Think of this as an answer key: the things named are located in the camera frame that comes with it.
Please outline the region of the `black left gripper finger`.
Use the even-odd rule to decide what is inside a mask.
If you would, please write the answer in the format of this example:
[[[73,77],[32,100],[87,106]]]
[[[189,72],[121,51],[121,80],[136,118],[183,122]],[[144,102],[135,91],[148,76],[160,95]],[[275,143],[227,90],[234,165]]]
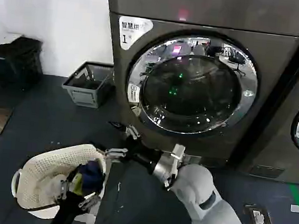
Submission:
[[[69,199],[77,199],[79,197],[79,188],[81,185],[80,167],[73,169],[65,180],[61,180],[60,194],[57,197],[58,201]]]
[[[101,192],[90,192],[82,198],[82,201],[78,204],[80,209],[90,210],[93,206],[101,201],[102,191]]]

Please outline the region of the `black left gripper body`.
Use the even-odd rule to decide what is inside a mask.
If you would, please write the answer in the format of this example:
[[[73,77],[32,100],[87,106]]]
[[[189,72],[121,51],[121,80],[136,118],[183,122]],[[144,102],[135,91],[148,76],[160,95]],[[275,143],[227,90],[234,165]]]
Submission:
[[[66,199],[60,202],[59,211],[50,224],[72,224],[76,216],[84,213],[79,204],[84,201],[82,196],[73,192],[66,193]]]

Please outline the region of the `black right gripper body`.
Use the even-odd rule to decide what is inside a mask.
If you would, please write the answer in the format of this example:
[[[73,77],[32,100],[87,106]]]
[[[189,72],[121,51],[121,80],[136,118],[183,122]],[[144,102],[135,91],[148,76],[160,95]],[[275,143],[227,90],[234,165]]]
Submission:
[[[145,167],[149,174],[153,174],[157,163],[159,162],[162,152],[148,148],[142,142],[126,143],[127,153],[124,157],[126,160],[132,160]]]

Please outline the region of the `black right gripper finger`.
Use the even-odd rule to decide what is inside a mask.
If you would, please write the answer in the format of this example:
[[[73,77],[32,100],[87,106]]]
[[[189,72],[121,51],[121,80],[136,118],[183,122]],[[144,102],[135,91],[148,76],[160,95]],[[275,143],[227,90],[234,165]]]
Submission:
[[[140,141],[140,133],[131,124],[125,125],[116,121],[109,121],[108,123],[119,132],[121,141],[131,144],[136,144]]]
[[[103,147],[98,147],[97,145],[94,145],[94,147],[104,161],[109,160],[111,162],[122,162],[128,153],[128,149],[126,148],[104,149]]]

